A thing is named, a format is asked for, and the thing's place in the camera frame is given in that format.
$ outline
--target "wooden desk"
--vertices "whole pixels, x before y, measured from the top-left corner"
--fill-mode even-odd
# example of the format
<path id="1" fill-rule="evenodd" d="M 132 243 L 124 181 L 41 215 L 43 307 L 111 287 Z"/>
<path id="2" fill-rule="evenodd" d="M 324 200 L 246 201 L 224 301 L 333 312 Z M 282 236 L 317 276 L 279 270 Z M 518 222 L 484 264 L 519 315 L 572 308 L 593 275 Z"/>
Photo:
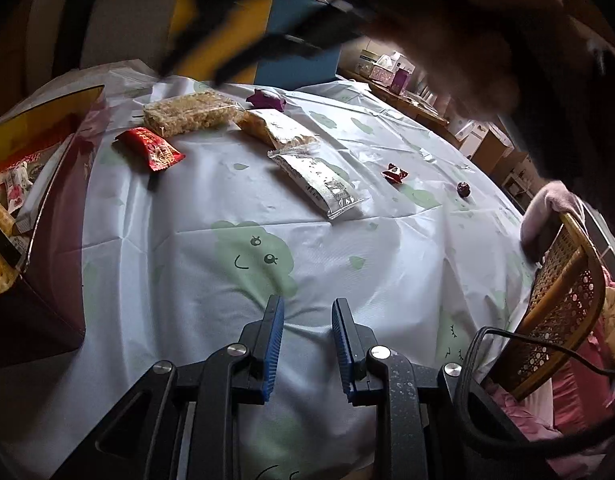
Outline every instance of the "wooden desk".
<path id="1" fill-rule="evenodd" d="M 428 121 L 440 124 L 441 126 L 447 126 L 449 124 L 449 122 L 440 115 L 430 113 L 422 106 L 419 106 L 416 102 L 411 102 L 408 99 L 396 95 L 384 86 L 381 86 L 380 84 L 377 84 L 371 79 L 367 79 L 356 72 L 339 68 L 338 73 L 347 79 L 354 79 L 362 83 L 367 83 L 369 85 L 369 89 L 374 95 L 376 95 L 376 97 L 381 99 L 384 103 L 389 104 L 403 115 L 408 116 L 412 120 L 421 122 L 420 119 L 424 118 Z"/>

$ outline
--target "metal screw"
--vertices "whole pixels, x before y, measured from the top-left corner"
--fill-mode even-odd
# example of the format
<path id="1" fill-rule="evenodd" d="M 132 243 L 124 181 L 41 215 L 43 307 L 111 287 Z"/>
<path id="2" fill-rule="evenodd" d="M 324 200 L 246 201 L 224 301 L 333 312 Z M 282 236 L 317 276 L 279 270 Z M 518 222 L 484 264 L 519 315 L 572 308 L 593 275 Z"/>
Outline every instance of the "metal screw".
<path id="1" fill-rule="evenodd" d="M 159 361 L 152 365 L 152 371 L 158 375 L 168 374 L 172 371 L 172 363 L 169 361 Z"/>
<path id="2" fill-rule="evenodd" d="M 238 357 L 239 355 L 243 355 L 248 351 L 248 347 L 242 345 L 241 343 L 232 343 L 228 346 L 228 354 L 232 357 Z"/>
<path id="3" fill-rule="evenodd" d="M 372 357 L 374 357 L 375 359 L 387 359 L 388 357 L 390 357 L 390 355 L 392 355 L 392 352 L 388 347 L 380 345 L 373 346 L 369 350 L 369 353 L 371 353 Z"/>
<path id="4" fill-rule="evenodd" d="M 450 377 L 459 377 L 461 375 L 461 365 L 457 365 L 456 363 L 447 363 L 443 370 Z"/>

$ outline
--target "tablecloth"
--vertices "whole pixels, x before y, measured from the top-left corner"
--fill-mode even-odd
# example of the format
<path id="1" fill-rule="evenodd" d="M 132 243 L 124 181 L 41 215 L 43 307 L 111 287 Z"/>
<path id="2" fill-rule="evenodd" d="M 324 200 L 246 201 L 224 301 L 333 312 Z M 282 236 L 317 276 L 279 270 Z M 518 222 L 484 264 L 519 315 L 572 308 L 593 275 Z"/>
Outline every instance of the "tablecloth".
<path id="1" fill-rule="evenodd" d="M 204 360 L 259 319 L 270 294 L 285 297 L 283 341 L 270 402 L 240 409 L 244 479 L 271 466 L 262 479 L 340 478 L 371 462 L 375 411 L 342 392 L 335 298 L 381 344 L 431 367 L 460 363 L 483 325 L 518 325 L 534 272 L 519 214 L 457 150 L 363 85 L 277 90 L 286 114 L 319 135 L 315 156 L 367 197 L 328 221 L 233 124 L 169 139 L 186 158 L 156 176 L 111 145 L 140 124 L 143 104 L 203 87 L 191 79 L 158 82 L 137 61 L 101 66 L 17 109 L 100 83 L 111 120 L 86 203 L 85 343 L 0 370 L 0 442 L 27 470 L 50 476 L 152 363 Z M 221 91 L 245 104 L 252 88 Z M 390 162 L 409 171 L 398 188 L 380 174 Z M 487 349 L 481 376 L 501 345 Z"/>

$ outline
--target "person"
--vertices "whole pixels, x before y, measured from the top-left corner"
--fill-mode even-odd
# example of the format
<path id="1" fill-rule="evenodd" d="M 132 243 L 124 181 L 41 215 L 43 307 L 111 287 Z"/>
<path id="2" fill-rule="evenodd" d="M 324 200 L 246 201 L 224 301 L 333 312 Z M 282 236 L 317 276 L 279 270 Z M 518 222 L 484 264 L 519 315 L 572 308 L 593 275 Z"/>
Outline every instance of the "person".
<path id="1" fill-rule="evenodd" d="M 615 49 L 584 38 L 558 0 L 366 0 L 377 17 L 365 32 L 398 45 L 428 73 L 436 93 L 452 95 L 466 118 L 492 120 L 519 104 L 512 51 L 500 18 L 519 10 L 539 14 L 563 66 L 587 85 L 587 139 L 580 178 L 553 175 L 596 208 L 615 235 Z M 548 157 L 559 157 L 555 150 Z"/>

